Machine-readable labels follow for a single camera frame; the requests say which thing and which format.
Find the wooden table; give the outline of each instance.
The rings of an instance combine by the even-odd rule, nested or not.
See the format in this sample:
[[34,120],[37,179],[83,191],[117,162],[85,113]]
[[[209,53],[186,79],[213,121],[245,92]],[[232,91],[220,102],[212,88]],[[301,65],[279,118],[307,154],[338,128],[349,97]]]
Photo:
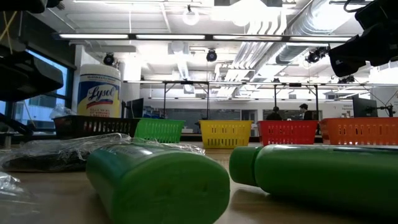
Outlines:
[[[230,150],[207,150],[206,153],[228,168]],[[12,173],[12,175],[20,178],[24,186],[38,196],[40,213],[15,218],[10,223],[111,223],[84,172]],[[363,218],[280,202],[272,199],[259,188],[236,184],[231,181],[230,205],[216,224],[364,222]]]

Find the black basket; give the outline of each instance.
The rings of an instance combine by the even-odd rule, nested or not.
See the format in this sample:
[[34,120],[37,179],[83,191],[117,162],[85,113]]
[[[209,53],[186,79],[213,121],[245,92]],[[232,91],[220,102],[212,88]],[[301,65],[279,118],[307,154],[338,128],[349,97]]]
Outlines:
[[68,115],[54,118],[57,137],[82,138],[101,134],[123,133],[134,137],[139,119],[102,118]]

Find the bottle cap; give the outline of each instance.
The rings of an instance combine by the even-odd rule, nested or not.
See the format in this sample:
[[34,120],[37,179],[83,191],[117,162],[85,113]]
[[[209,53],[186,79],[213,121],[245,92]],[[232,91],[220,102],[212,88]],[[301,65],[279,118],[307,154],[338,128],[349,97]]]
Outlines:
[[239,184],[257,186],[254,162],[263,147],[236,147],[229,158],[229,174]]

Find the green bottle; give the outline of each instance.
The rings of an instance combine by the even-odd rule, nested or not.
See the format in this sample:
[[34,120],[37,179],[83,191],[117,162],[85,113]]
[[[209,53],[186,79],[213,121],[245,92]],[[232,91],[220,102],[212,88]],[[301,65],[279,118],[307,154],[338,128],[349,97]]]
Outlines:
[[104,147],[89,156],[86,174],[115,224],[211,224],[229,202],[224,167],[179,149]]
[[397,147],[237,147],[229,173],[237,183],[290,200],[398,216]]

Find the person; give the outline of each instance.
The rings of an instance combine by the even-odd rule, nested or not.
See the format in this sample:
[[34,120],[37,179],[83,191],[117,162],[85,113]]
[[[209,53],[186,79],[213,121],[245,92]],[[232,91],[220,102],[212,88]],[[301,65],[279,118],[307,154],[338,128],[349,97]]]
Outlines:
[[304,121],[311,121],[312,120],[312,112],[308,110],[308,105],[303,103],[300,105],[300,112],[303,114]]
[[282,121],[282,117],[279,115],[279,107],[274,107],[272,113],[266,118],[267,121]]

